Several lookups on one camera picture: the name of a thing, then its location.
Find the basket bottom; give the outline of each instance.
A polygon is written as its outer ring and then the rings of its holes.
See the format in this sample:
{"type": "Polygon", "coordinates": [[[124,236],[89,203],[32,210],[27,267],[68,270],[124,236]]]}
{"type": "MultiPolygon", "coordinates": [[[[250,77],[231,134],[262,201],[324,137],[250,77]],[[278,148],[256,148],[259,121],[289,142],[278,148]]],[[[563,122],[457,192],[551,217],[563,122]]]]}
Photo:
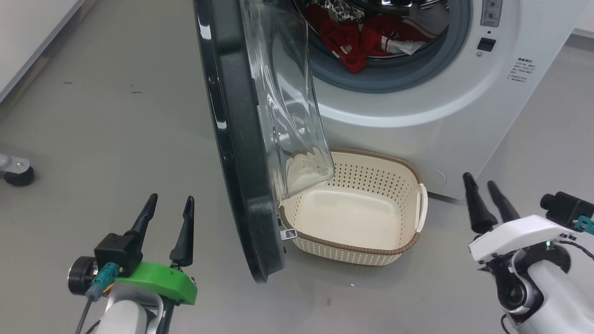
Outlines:
{"type": "Polygon", "coordinates": [[[339,244],[394,250],[399,244],[400,213],[394,201],[379,195],[321,187],[303,195],[293,227],[339,244]]]}

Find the white washing machine front panel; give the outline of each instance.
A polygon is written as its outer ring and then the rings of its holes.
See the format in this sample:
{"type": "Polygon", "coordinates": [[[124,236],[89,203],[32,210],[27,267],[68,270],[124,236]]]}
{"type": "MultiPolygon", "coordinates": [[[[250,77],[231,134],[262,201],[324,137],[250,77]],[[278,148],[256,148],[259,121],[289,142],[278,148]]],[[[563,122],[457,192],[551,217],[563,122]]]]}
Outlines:
{"type": "Polygon", "coordinates": [[[315,80],[328,140],[410,160],[429,191],[462,198],[462,174],[480,173],[586,4],[503,0],[499,26],[488,27],[481,25],[483,0],[474,0],[456,59],[412,89],[357,93],[315,80]],[[482,38],[497,41],[491,52],[478,49],[482,38]]]}

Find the brown basket rim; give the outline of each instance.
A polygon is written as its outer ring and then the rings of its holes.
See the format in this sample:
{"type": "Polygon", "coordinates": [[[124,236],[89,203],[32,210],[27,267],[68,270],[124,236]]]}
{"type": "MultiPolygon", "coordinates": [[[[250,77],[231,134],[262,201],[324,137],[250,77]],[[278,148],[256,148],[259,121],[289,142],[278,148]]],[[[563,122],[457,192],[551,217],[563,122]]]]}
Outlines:
{"type": "MultiPolygon", "coordinates": [[[[358,149],[345,149],[345,148],[341,148],[341,147],[336,147],[336,148],[332,148],[330,151],[336,152],[336,153],[350,153],[350,154],[354,154],[354,155],[374,157],[377,159],[382,159],[382,160],[398,163],[400,165],[403,165],[404,167],[407,167],[408,170],[410,170],[413,173],[413,175],[415,176],[418,183],[423,183],[421,174],[417,171],[417,169],[412,164],[410,164],[406,160],[399,159],[397,157],[392,157],[389,155],[384,155],[381,153],[370,152],[370,151],[366,151],[366,150],[358,150],[358,149]]],[[[289,223],[289,220],[287,219],[284,206],[280,207],[280,218],[281,218],[284,226],[286,226],[287,228],[294,228],[289,223]]],[[[332,242],[332,241],[316,238],[316,237],[313,237],[312,235],[308,235],[305,233],[298,234],[299,238],[303,238],[305,240],[316,242],[318,244],[322,244],[325,246],[334,247],[334,248],[338,248],[341,250],[347,250],[347,251],[357,251],[360,253],[386,255],[386,256],[404,253],[405,251],[409,250],[411,247],[413,247],[416,244],[416,242],[420,236],[421,236],[421,234],[419,232],[415,232],[412,239],[410,239],[410,241],[406,245],[404,245],[400,248],[397,248],[395,250],[380,250],[380,249],[376,249],[376,248],[363,248],[363,247],[339,244],[338,242],[332,242]]]]}

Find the teal connector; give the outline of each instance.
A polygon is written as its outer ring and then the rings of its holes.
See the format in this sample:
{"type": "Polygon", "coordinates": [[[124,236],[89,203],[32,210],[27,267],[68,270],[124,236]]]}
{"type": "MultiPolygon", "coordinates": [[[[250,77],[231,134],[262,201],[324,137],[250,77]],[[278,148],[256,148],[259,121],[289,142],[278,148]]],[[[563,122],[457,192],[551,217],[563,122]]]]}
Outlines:
{"type": "Polygon", "coordinates": [[[108,288],[108,286],[115,282],[115,279],[118,277],[119,274],[119,267],[117,264],[113,262],[107,263],[101,271],[95,276],[93,279],[93,283],[89,290],[85,292],[85,296],[88,299],[93,301],[98,301],[99,298],[103,295],[103,291],[108,288]]]}
{"type": "Polygon", "coordinates": [[[577,223],[573,226],[573,228],[579,229],[590,234],[594,234],[594,222],[586,216],[580,216],[577,219],[577,223]]]}

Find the caster wheel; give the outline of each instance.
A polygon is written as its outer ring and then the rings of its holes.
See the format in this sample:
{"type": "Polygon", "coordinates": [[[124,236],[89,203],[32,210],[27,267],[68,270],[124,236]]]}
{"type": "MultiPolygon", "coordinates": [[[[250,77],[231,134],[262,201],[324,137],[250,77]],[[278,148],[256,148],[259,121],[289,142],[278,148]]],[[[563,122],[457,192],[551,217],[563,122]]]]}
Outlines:
{"type": "Polygon", "coordinates": [[[22,174],[15,174],[15,173],[6,173],[4,174],[4,180],[6,183],[13,185],[15,187],[24,187],[26,185],[30,185],[33,183],[35,179],[35,171],[33,167],[29,167],[25,173],[22,174]]]}

